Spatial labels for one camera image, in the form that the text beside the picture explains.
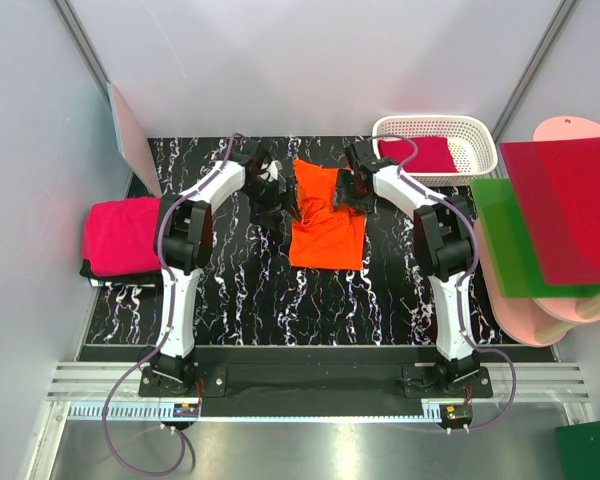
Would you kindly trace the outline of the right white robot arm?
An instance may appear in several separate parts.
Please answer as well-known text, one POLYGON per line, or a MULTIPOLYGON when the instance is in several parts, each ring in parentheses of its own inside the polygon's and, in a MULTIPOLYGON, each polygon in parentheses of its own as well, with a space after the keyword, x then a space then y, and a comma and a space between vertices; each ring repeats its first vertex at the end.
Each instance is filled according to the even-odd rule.
POLYGON ((403 384, 420 392, 435 388, 446 396, 462 395, 480 369, 469 310, 470 277, 478 263, 477 240, 467 203, 462 197, 435 192, 406 169, 420 153, 416 141, 395 134, 387 137, 393 143, 409 145, 409 153, 402 159, 380 157, 380 149, 373 145, 376 137, 346 146, 349 167, 338 170, 333 205, 372 213, 380 198, 411 218, 412 252, 432 288, 436 348, 442 359, 425 368, 421 380, 405 379, 403 384))

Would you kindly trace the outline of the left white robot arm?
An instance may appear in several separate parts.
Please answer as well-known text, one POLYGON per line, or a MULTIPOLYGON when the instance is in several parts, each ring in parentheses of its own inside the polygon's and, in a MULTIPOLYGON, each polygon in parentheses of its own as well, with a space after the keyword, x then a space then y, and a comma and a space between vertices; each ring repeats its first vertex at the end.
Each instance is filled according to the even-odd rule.
POLYGON ((231 139, 225 156, 193 187, 160 199, 154 250, 161 266, 161 328, 150 358, 151 376, 144 381, 176 396, 196 393, 192 354, 196 291, 213 251, 213 213, 233 194, 249 201, 250 222, 269 231, 281 228, 284 214, 299 217, 295 181, 262 143, 231 139))

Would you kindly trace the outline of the orange t shirt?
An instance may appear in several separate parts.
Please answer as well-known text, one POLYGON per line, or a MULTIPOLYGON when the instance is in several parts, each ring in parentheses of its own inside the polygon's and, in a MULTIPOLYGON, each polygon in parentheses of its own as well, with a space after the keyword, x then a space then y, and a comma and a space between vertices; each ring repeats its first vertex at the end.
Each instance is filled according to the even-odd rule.
POLYGON ((292 222, 290 264, 298 268, 359 271, 366 217, 333 204, 339 170, 295 159, 300 218, 292 222))

